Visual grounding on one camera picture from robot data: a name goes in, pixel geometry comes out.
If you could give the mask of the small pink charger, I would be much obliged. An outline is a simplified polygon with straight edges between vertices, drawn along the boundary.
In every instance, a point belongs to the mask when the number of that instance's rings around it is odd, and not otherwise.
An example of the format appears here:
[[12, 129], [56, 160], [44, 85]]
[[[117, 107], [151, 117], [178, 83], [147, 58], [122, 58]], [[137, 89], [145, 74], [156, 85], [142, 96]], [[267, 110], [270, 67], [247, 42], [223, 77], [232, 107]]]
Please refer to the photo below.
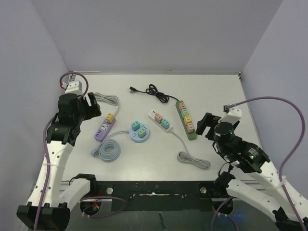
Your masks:
[[187, 129], [187, 132], [188, 132], [188, 133], [192, 133], [192, 132], [194, 132], [194, 126], [193, 126], [193, 123], [192, 123], [192, 122], [187, 123], [187, 125], [186, 125], [186, 129]]

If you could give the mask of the yellow olive charger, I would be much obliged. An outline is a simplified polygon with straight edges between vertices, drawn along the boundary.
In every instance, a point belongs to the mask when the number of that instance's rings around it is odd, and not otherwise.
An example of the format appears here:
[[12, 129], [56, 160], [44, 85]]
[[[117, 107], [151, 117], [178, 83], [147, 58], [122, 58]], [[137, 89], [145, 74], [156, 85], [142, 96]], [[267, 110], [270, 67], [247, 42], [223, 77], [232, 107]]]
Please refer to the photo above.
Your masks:
[[112, 124], [115, 120], [115, 116], [112, 113], [108, 113], [105, 120], [107, 123]]

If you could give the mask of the pink brown charger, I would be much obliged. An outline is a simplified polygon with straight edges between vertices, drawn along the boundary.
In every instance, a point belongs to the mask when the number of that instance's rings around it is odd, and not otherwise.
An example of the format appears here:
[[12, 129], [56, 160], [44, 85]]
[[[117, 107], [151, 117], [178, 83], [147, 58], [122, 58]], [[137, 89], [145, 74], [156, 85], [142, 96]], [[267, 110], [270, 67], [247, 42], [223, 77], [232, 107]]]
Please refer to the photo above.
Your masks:
[[179, 110], [182, 111], [183, 109], [186, 108], [186, 105], [184, 102], [179, 103]]

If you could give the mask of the teal charger dark base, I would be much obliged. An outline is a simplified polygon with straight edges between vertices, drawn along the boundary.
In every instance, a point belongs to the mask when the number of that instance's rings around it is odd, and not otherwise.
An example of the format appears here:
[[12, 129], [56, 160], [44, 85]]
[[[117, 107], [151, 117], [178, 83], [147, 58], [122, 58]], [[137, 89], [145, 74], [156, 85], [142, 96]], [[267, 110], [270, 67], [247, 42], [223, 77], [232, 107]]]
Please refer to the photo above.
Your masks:
[[162, 126], [164, 129], [169, 129], [170, 123], [169, 123], [168, 120], [162, 119], [162, 120], [161, 120], [161, 126]]

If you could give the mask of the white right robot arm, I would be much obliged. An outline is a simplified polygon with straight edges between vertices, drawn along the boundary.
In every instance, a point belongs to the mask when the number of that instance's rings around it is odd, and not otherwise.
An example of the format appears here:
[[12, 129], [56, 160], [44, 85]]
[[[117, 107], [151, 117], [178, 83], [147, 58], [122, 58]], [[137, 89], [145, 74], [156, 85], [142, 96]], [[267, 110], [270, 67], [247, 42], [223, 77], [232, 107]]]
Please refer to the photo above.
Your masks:
[[266, 192], [261, 192], [237, 179], [230, 171], [222, 172], [214, 182], [218, 196], [238, 198], [258, 209], [275, 222], [281, 231], [306, 231], [308, 229], [308, 201], [293, 188], [268, 155], [256, 144], [235, 135], [241, 114], [225, 117], [206, 113], [197, 123], [197, 135], [209, 128], [206, 138], [213, 141], [216, 153], [232, 168], [256, 180]]

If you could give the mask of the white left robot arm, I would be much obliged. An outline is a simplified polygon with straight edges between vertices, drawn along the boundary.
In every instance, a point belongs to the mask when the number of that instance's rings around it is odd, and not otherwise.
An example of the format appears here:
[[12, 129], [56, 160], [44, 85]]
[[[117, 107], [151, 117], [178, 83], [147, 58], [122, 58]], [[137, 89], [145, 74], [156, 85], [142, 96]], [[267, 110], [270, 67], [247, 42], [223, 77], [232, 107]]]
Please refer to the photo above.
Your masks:
[[82, 122], [101, 115], [92, 92], [87, 97], [74, 93], [59, 97], [58, 112], [43, 131], [44, 160], [36, 185], [25, 205], [17, 209], [17, 217], [33, 231], [64, 231], [71, 210], [85, 195], [98, 192], [96, 177], [79, 174], [77, 179], [60, 192], [67, 160], [80, 134]]

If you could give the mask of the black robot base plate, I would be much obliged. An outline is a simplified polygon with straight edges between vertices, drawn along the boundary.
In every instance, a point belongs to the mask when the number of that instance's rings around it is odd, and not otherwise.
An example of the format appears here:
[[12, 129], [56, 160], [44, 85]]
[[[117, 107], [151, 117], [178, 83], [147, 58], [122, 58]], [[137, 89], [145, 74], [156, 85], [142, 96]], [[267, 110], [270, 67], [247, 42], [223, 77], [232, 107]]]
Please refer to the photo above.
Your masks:
[[80, 207], [123, 211], [212, 211], [229, 197], [213, 181], [99, 181]]

